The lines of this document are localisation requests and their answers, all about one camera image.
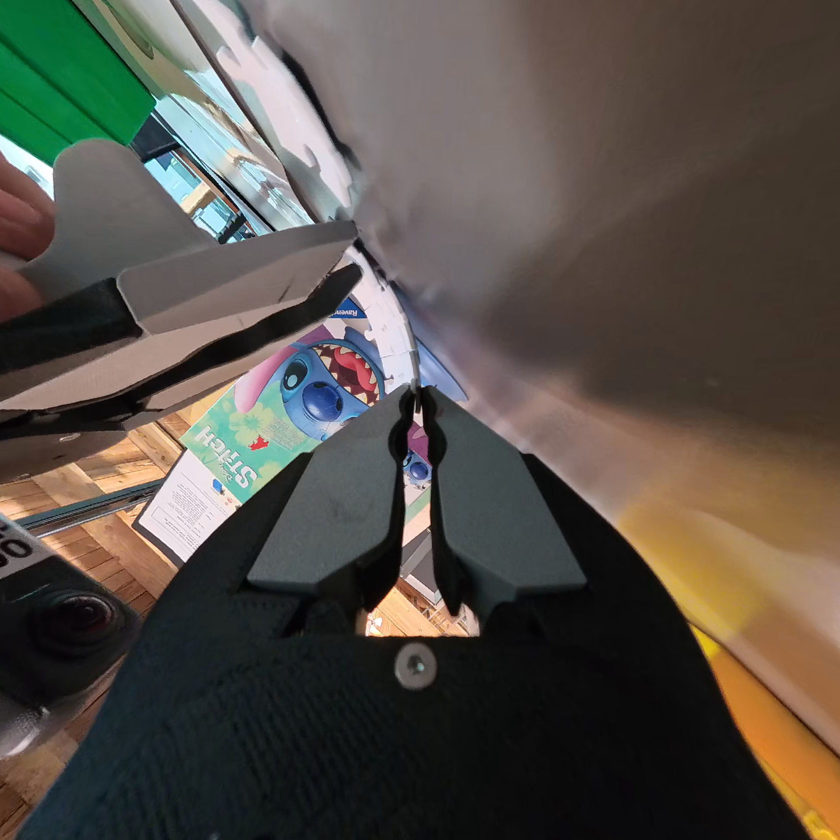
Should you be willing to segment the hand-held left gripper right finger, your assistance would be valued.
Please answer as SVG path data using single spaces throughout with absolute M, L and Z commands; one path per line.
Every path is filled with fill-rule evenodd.
M 447 607 L 486 623 L 501 604 L 584 589 L 523 454 L 435 387 L 423 388 L 421 404 L 434 574 Z

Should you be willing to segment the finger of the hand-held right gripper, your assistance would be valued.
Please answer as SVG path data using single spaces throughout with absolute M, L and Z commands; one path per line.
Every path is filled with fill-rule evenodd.
M 120 365 L 161 371 L 319 296 L 356 235 L 350 221 L 310 224 L 127 269 L 118 287 L 143 337 L 121 352 Z
M 292 342 L 291 336 L 226 336 L 165 367 L 162 336 L 71 350 L 68 338 L 2 337 L 2 421 L 61 413 L 112 398 L 132 413 L 175 410 L 197 402 Z

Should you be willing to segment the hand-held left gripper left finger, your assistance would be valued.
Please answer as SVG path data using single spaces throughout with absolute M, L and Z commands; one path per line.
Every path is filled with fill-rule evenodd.
M 250 584 L 332 599 L 349 614 L 373 611 L 400 570 L 414 402 L 402 385 L 313 450 Z

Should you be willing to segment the white assembled puzzle section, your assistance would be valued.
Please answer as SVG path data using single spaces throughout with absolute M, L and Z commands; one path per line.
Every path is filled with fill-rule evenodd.
M 364 313 L 368 322 L 364 335 L 380 354 L 385 393 L 390 394 L 401 385 L 416 390 L 421 384 L 419 351 L 403 305 L 391 285 L 376 274 L 356 246 L 346 249 L 335 269 L 350 264 L 355 264 L 361 271 L 350 298 Z

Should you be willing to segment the cartoon puzzle box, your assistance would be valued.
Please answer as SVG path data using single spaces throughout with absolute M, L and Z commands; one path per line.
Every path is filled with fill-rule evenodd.
M 192 422 L 182 455 L 133 527 L 180 568 L 299 455 L 385 399 L 381 357 L 348 297 L 242 374 Z

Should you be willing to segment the white puzzle piece cluster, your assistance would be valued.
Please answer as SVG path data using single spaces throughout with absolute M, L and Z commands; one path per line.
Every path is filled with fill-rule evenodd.
M 221 48 L 217 58 L 233 82 L 255 94 L 270 136 L 308 168 L 316 169 L 339 204 L 349 208 L 353 182 L 350 170 L 288 66 L 260 38 L 251 44 L 237 38 L 234 47 Z

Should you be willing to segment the person's right hand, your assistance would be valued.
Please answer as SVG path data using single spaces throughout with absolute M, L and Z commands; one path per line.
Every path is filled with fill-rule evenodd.
M 56 208 L 34 181 L 1 157 L 1 250 L 23 261 L 42 255 L 55 235 Z M 2 261 L 1 321 L 40 308 L 44 296 L 16 268 Z

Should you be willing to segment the dark metal bar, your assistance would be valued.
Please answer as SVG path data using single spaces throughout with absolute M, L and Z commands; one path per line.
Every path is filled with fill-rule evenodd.
M 164 484 L 163 479 L 117 490 L 89 500 L 53 508 L 15 520 L 22 529 L 38 538 L 45 538 L 75 527 L 105 518 L 114 513 L 129 511 L 147 503 Z

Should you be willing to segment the blue round plastic stand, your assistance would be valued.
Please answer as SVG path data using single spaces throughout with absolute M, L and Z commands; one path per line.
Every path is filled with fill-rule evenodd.
M 467 403 L 469 395 L 457 376 L 452 353 L 445 348 L 443 340 L 422 325 L 416 325 L 413 331 L 421 384 L 436 387 L 454 402 Z

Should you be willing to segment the green panel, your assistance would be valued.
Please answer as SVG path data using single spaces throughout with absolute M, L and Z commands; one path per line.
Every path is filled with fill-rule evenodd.
M 45 164 L 84 140 L 128 146 L 155 100 L 68 1 L 1 2 L 1 134 Z

